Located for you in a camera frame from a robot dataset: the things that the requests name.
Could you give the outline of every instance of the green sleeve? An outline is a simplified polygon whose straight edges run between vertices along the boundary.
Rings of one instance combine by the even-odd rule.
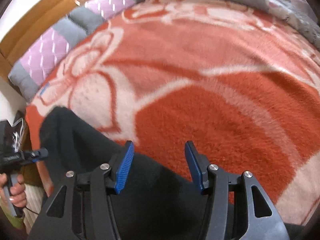
[[[3,210],[3,213],[7,217],[7,219],[10,221],[10,223],[17,229],[22,230],[24,228],[23,220],[24,215],[22,218],[14,217],[10,214],[8,208],[3,204],[2,199],[0,200],[0,206]]]

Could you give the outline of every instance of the blue grip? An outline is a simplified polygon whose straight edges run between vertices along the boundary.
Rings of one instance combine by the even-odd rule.
[[[128,173],[131,167],[131,163],[134,156],[134,144],[133,142],[128,143],[127,151],[122,159],[122,163],[119,166],[119,169],[116,172],[116,185],[114,187],[117,194],[124,189],[125,182],[128,177]]]
[[[199,163],[197,162],[195,155],[193,153],[192,147],[189,142],[186,142],[184,147],[184,154],[188,163],[188,167],[191,173],[193,184],[196,185],[200,191],[204,190],[204,184],[202,179],[202,173],[200,171]]]

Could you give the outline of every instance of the black pants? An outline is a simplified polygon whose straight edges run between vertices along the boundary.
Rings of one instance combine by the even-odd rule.
[[[67,171],[92,171],[122,148],[60,107],[44,120],[40,140],[41,147],[49,151],[46,166],[55,185]],[[125,188],[112,196],[112,203],[123,240],[195,240],[206,199],[191,182],[135,153]]]

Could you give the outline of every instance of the hand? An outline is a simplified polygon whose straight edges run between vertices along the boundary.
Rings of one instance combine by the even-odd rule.
[[[24,190],[26,186],[24,185],[24,179],[21,174],[17,176],[17,181],[15,185],[13,185],[9,190],[11,193],[10,201],[16,207],[24,208],[27,205],[27,196]],[[8,205],[7,199],[5,198],[3,187],[7,183],[7,175],[1,174],[0,175],[0,197],[3,204]]]

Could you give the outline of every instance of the device handle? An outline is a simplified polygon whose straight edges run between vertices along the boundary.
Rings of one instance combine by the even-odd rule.
[[[18,176],[18,173],[16,171],[13,171],[9,174],[7,173],[8,181],[7,181],[6,185],[4,186],[3,190],[4,190],[4,195],[7,200],[8,208],[9,208],[11,215],[14,217],[21,218],[23,216],[23,208],[16,207],[10,201],[10,196],[11,196],[10,188],[13,185],[15,185],[16,183],[18,183],[17,176]]]

